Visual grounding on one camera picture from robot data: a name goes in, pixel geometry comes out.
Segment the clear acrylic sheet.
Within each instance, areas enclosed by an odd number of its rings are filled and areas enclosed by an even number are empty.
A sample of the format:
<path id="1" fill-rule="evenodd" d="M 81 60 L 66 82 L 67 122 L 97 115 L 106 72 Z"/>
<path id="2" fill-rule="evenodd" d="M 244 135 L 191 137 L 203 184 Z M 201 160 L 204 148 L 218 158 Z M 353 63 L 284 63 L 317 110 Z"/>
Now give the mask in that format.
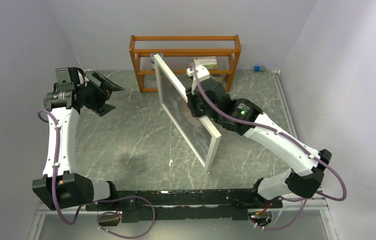
<path id="1" fill-rule="evenodd" d="M 169 110 L 182 132 L 189 139 L 202 160 L 207 159 L 212 135 L 200 120 L 194 118 L 186 101 L 162 70 L 159 70 L 163 103 Z"/>

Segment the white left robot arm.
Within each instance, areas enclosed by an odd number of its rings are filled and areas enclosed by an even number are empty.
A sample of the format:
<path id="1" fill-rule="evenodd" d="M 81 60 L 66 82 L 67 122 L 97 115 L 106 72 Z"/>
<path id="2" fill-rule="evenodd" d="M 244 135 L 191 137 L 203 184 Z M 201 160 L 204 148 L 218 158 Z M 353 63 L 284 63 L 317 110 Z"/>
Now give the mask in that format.
<path id="1" fill-rule="evenodd" d="M 42 177 L 32 182 L 32 190 L 53 211 L 95 201 L 104 209 L 113 210 L 119 197 L 112 182 L 94 183 L 77 173 L 76 131 L 82 108 L 102 117 L 115 109 L 106 103 L 111 94 L 124 88 L 96 70 L 79 67 L 58 68 L 56 78 L 53 91 L 44 98 L 48 155 Z"/>

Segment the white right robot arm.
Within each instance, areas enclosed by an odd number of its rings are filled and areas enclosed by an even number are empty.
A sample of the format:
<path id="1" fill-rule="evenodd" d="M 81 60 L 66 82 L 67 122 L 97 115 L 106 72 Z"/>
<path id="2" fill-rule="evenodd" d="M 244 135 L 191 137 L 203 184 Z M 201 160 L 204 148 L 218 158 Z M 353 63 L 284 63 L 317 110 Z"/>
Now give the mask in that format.
<path id="1" fill-rule="evenodd" d="M 214 110 L 199 89 L 189 87 L 186 89 L 187 105 L 193 117 L 207 116 L 224 129 L 263 145 L 289 165 L 289 169 L 283 173 L 257 180 L 250 195 L 254 206 L 264 207 L 275 197 L 289 193 L 308 199 L 317 192 L 325 166 L 314 158 L 327 164 L 331 152 L 326 149 L 317 151 L 303 145 L 253 102 L 245 98 L 231 99 L 223 84 L 207 79 L 201 82 L 201 86 L 212 103 L 231 118 L 227 119 Z"/>

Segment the wooden picture frame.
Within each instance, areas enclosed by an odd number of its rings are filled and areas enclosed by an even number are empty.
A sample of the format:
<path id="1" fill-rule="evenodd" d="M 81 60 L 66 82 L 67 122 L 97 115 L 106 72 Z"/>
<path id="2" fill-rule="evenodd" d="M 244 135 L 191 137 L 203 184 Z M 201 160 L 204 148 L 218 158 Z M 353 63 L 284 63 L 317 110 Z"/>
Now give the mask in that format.
<path id="1" fill-rule="evenodd" d="M 195 108 L 199 95 L 182 84 L 158 53 L 151 57 L 154 60 L 160 105 L 204 169 L 209 171 L 221 133 L 206 115 L 201 115 L 203 107 Z"/>

